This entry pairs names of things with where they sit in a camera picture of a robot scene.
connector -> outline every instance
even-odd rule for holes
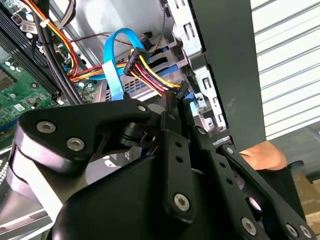
[[[176,101],[179,102],[180,99],[183,98],[183,96],[187,93],[188,89],[189,89],[189,84],[186,81],[182,81],[180,83],[180,89],[179,91],[176,93]]]
[[[135,48],[133,53],[131,54],[130,58],[129,58],[129,61],[127,62],[125,68],[124,68],[124,71],[123,73],[126,75],[126,76],[130,76],[132,77],[131,75],[131,71],[134,69],[135,67],[135,64],[138,62],[139,60],[139,56],[142,56],[144,58],[144,60],[147,62],[151,56],[150,52],[142,49],[142,48]]]

black panel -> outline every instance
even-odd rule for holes
[[[235,148],[264,142],[250,0],[193,0],[192,5]]]

cardboard box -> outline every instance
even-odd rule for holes
[[[306,221],[308,224],[320,223],[320,193],[317,192],[316,188],[308,181],[303,173],[294,176],[293,180]]]

green circuit board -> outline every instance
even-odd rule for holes
[[[15,122],[25,112],[34,109],[68,106],[52,101],[49,94],[25,69],[19,71],[10,69],[5,61],[10,58],[0,47],[0,150],[11,145],[15,133]],[[96,86],[88,85],[84,89],[75,85],[80,95],[87,103],[94,99]]]

power supply cable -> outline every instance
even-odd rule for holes
[[[83,104],[84,101],[82,100],[73,84],[70,82],[64,68],[57,59],[55,50],[53,48],[51,31],[49,31],[47,27],[41,26],[40,18],[37,14],[34,14],[34,22],[37,28],[40,44],[42,45],[42,49],[47,57],[48,65],[50,66],[52,74],[55,76],[55,79],[62,92],[67,97],[70,104]]]

